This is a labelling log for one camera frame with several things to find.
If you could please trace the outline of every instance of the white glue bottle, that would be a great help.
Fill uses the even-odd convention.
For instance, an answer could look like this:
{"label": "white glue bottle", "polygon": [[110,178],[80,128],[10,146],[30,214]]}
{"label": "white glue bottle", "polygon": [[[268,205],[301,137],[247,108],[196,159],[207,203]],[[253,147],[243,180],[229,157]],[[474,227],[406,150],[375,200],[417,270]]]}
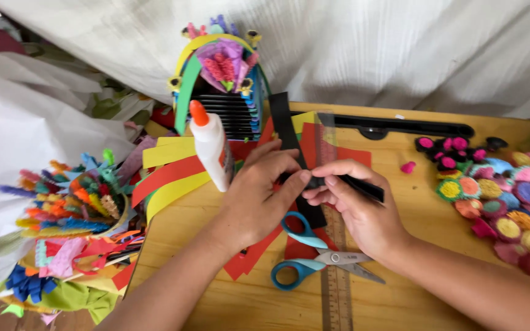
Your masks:
{"label": "white glue bottle", "polygon": [[234,158],[222,120],[209,114],[197,100],[190,102],[191,133],[195,138],[195,152],[212,178],[218,191],[226,192],[234,177]]}

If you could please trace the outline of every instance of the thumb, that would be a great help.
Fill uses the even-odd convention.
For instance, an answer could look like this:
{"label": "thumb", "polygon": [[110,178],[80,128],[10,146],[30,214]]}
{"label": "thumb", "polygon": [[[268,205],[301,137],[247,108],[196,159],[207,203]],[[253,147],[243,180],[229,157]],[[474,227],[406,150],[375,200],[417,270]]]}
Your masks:
{"label": "thumb", "polygon": [[309,170],[300,170],[292,174],[279,191],[275,192],[270,200],[276,208],[283,208],[287,211],[294,200],[304,191],[305,185],[310,181],[312,173]]}
{"label": "thumb", "polygon": [[335,175],[326,176],[325,183],[328,190],[351,210],[359,209],[362,204],[367,203],[357,191]]}

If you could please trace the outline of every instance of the ruler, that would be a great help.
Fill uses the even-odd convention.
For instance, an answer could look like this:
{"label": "ruler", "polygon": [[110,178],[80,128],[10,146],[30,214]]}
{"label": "ruler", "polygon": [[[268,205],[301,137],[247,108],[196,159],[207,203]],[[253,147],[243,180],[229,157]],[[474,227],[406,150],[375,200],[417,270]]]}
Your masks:
{"label": "ruler", "polygon": [[[316,127],[316,165],[335,161],[336,129],[334,115],[328,111],[319,111],[314,116]],[[341,215],[327,206],[322,206],[328,225],[326,234],[335,242],[337,248],[347,252],[347,239],[344,221]],[[347,270],[328,266],[320,273],[322,293],[322,329],[324,331],[353,331],[353,308],[351,305],[350,273]]]}

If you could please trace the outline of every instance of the white cloth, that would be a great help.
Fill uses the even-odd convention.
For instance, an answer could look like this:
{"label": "white cloth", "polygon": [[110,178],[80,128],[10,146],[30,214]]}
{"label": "white cloth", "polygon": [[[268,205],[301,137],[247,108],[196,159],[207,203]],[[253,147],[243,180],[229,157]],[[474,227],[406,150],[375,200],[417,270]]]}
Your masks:
{"label": "white cloth", "polygon": [[[0,184],[15,185],[20,169],[40,172],[52,159],[77,165],[83,152],[101,158],[104,148],[114,151],[116,162],[123,161],[134,148],[123,123],[84,115],[85,103],[73,94],[100,90],[97,82],[75,73],[0,52]],[[28,202],[0,192],[0,237],[19,230],[15,221]],[[22,256],[2,259],[7,264],[0,270]]]}
{"label": "white cloth", "polygon": [[163,102],[188,22],[263,35],[293,101],[530,118],[530,0],[0,0],[0,10]]}

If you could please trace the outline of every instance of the wooden table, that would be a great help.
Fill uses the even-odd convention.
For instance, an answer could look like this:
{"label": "wooden table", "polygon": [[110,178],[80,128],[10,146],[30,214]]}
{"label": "wooden table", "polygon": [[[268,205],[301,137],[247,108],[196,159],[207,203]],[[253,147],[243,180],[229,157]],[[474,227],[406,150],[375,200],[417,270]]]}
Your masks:
{"label": "wooden table", "polygon": [[[443,121],[471,125],[476,132],[472,146],[486,137],[505,139],[511,147],[530,138],[530,121],[485,116],[463,116],[436,112],[350,107],[292,102],[291,110],[332,109],[336,114]],[[354,129],[338,129],[339,146],[373,153],[373,169],[392,184],[402,222],[414,236],[455,252],[504,265],[494,255],[492,244],[473,235],[471,223],[448,203],[439,199],[436,167],[415,151],[416,135],[391,132],[380,141],[362,137]],[[415,161],[412,174],[400,166]],[[181,249],[216,215],[222,194],[207,183],[160,212],[162,222],[153,222],[129,285],[136,288]],[[233,282],[224,270],[195,308],[187,330],[321,330],[320,277],[310,276],[293,291],[280,291],[270,280],[271,268],[282,260],[286,234],[269,246],[249,275]],[[357,250],[351,237],[349,249]],[[385,279],[387,285],[351,276],[353,324],[363,330],[476,330],[480,327],[438,298],[377,262],[365,267]]]}

